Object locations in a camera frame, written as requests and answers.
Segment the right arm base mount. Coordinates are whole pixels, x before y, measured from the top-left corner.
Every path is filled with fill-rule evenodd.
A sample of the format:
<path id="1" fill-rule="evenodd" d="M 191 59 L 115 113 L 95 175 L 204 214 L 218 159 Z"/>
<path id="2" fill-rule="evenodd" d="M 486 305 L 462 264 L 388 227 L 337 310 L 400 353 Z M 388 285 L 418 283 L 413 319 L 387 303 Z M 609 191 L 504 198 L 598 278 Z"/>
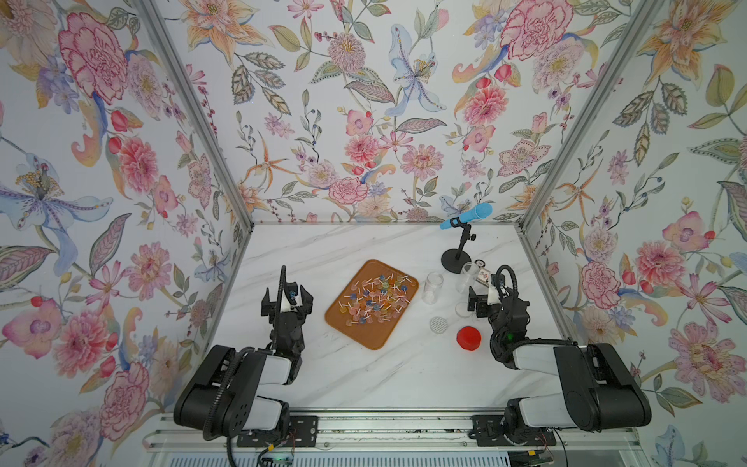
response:
<path id="1" fill-rule="evenodd" d="M 472 416 L 468 438 L 485 447 L 554 447 L 558 442 L 549 428 L 525 426 L 522 422 L 507 421 L 503 414 Z"/>

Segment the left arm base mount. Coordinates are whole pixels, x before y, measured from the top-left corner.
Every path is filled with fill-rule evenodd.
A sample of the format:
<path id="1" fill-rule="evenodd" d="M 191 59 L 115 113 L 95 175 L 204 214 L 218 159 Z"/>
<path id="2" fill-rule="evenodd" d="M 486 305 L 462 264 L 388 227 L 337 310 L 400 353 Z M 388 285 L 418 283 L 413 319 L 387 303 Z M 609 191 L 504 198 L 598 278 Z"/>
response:
<path id="1" fill-rule="evenodd" d="M 316 446 L 319 417 L 287 416 L 271 430 L 244 430 L 237 436 L 238 448 L 264 449 L 270 446 L 290 448 L 314 448 Z"/>

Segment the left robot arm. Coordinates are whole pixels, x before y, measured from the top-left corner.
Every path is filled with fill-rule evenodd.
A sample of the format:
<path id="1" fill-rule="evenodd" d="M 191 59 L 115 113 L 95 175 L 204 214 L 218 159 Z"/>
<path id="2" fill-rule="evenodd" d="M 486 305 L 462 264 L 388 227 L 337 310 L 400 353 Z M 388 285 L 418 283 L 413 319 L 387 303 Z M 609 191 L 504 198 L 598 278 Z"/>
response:
<path id="1" fill-rule="evenodd" d="M 313 297 L 292 282 L 279 287 L 274 301 L 265 295 L 261 315 L 272 325 L 266 348 L 241 350 L 212 346 L 180 394 L 174 422 L 202 432 L 205 441 L 251 434 L 270 442 L 288 435 L 289 404 L 262 396 L 267 385 L 292 384 L 303 364 L 303 325 Z"/>

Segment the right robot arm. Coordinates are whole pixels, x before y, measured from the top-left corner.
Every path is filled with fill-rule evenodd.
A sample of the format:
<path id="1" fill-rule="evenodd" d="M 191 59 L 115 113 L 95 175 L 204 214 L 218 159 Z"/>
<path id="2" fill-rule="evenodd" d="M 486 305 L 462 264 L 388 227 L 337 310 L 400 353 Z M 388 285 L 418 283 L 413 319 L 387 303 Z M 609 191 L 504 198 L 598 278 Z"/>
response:
<path id="1" fill-rule="evenodd" d="M 509 400 L 493 432 L 505 436 L 565 428 L 600 432 L 651 422 L 649 399 L 614 346 L 529 339 L 528 307 L 528 301 L 511 288 L 490 287 L 480 295 L 469 289 L 467 309 L 488 321 L 494 360 L 511 370 L 557 377 L 560 384 L 556 394 Z"/>

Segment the brown wooden tray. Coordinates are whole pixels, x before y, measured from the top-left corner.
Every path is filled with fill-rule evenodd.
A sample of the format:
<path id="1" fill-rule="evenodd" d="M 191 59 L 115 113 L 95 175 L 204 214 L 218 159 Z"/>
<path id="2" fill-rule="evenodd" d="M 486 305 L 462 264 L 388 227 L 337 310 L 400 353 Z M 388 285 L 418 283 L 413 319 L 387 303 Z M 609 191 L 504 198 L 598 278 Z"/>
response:
<path id="1" fill-rule="evenodd" d="M 369 260 L 334 299 L 325 322 L 364 348 L 380 350 L 418 290 L 414 276 Z"/>

